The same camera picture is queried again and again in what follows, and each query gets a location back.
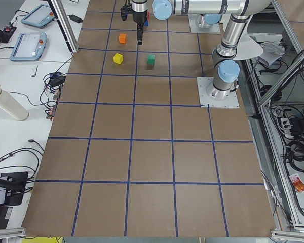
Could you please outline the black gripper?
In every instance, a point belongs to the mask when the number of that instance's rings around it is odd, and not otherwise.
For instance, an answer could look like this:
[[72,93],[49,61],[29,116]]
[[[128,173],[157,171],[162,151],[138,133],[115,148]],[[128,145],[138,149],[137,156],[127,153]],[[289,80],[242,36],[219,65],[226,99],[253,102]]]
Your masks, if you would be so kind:
[[137,24],[137,41],[138,44],[143,44],[144,23],[147,21],[147,10],[144,12],[133,11],[133,21]]

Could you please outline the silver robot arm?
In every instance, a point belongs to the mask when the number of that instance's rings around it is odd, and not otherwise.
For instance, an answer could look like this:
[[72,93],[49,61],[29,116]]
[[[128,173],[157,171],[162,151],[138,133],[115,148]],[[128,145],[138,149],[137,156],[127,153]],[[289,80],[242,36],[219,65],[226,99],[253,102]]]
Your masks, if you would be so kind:
[[203,29],[210,28],[217,24],[221,18],[221,14],[199,14],[196,19],[196,25]]
[[198,30],[211,32],[219,24],[223,15],[228,14],[228,22],[221,42],[212,52],[214,78],[206,89],[207,95],[223,101],[233,91],[231,86],[240,73],[234,61],[237,47],[249,20],[254,14],[264,10],[270,1],[153,1],[152,13],[158,20],[167,20],[171,15],[187,15],[190,24]]

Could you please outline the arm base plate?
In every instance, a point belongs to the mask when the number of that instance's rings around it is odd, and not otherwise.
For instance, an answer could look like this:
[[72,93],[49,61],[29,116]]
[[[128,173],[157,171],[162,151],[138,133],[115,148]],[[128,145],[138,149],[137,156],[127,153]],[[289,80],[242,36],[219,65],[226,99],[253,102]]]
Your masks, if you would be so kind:
[[191,14],[188,16],[189,28],[191,33],[205,33],[205,34],[220,34],[220,27],[218,23],[207,24],[203,20],[203,16]]
[[213,86],[213,77],[197,77],[201,108],[237,109],[239,101],[232,84],[227,91],[218,91]]

